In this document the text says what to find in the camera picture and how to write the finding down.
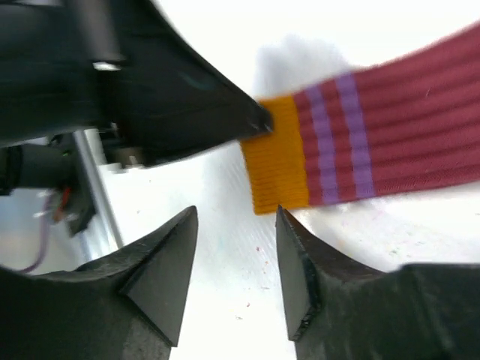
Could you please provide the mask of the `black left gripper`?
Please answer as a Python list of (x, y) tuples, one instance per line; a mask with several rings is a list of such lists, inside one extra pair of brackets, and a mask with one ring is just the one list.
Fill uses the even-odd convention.
[(102, 128), (98, 71), (124, 61), (108, 1), (1, 2), (1, 146)]

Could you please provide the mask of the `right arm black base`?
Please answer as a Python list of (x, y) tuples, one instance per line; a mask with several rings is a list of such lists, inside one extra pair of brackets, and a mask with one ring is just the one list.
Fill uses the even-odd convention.
[(71, 134), (56, 135), (46, 145), (23, 143), (1, 149), (1, 195), (17, 188), (58, 192), (53, 220), (66, 221), (75, 236), (96, 214), (78, 145)]

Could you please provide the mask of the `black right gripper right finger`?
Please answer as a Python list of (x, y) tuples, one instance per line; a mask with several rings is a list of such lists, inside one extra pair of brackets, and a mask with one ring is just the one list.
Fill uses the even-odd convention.
[(276, 214), (288, 338), (298, 359), (477, 359), (479, 266), (382, 272)]

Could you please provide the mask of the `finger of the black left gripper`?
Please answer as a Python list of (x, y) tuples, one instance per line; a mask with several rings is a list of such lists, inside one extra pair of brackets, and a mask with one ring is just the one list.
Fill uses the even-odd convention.
[(111, 1), (125, 57), (106, 73), (120, 143), (147, 167), (273, 129), (269, 112), (197, 53), (151, 1)]

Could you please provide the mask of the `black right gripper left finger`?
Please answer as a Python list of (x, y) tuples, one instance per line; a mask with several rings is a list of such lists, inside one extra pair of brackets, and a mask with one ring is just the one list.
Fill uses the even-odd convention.
[(1, 270), (3, 359), (168, 359), (179, 342), (197, 209), (73, 271)]

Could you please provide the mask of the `maroon purple ribbed sock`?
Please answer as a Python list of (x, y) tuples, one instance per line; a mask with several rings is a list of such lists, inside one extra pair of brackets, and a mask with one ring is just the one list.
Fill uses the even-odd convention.
[(244, 141), (253, 210), (329, 206), (479, 180), (479, 26), (264, 100)]

